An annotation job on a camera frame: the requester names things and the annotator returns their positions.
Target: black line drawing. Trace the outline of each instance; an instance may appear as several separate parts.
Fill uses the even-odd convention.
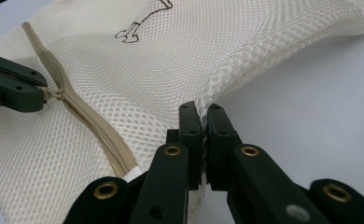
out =
[[[150,12],[148,15],[144,14],[142,17],[138,17],[137,19],[135,19],[135,21],[131,24],[131,26],[128,29],[118,32],[115,35],[115,38],[124,38],[124,40],[122,41],[123,43],[136,43],[136,42],[138,42],[139,41],[139,36],[136,33],[136,31],[138,30],[140,25],[144,21],[146,21],[147,18],[149,18],[151,15],[153,15],[155,13],[158,13],[160,11],[163,11],[163,10],[168,10],[168,9],[173,7],[173,4],[170,2],[170,0],[156,0],[156,1],[161,2],[160,8],[156,8],[155,10]]]

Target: mesh laundry bag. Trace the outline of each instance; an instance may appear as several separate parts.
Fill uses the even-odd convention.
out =
[[[202,117],[329,35],[364,34],[364,0],[58,0],[0,36],[0,56],[45,76],[40,112],[0,107],[7,223],[62,223],[93,180],[146,171],[177,108]],[[189,222],[202,194],[189,196]]]

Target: zipper teeth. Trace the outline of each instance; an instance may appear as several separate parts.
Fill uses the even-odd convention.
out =
[[[27,34],[40,61],[45,65],[60,89],[60,92],[56,92],[54,96],[62,99],[68,111],[83,122],[98,138],[115,175],[125,176],[136,166],[132,152],[106,120],[77,96],[67,79],[62,65],[50,51],[45,49],[31,25],[25,22],[22,28]]]

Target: white background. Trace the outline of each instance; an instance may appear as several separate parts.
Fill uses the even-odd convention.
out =
[[[1,4],[0,34],[49,1]],[[296,183],[334,178],[364,195],[364,35],[313,44],[217,104]],[[207,188],[198,223],[233,223],[225,193]]]

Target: zipper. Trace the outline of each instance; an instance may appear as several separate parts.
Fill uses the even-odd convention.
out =
[[[72,85],[57,58],[47,50],[31,24],[25,22],[22,29],[28,36],[37,56],[60,89],[51,95],[62,100],[68,111],[84,123],[100,141],[116,176],[123,177],[136,166],[135,158],[116,130],[73,90]]]

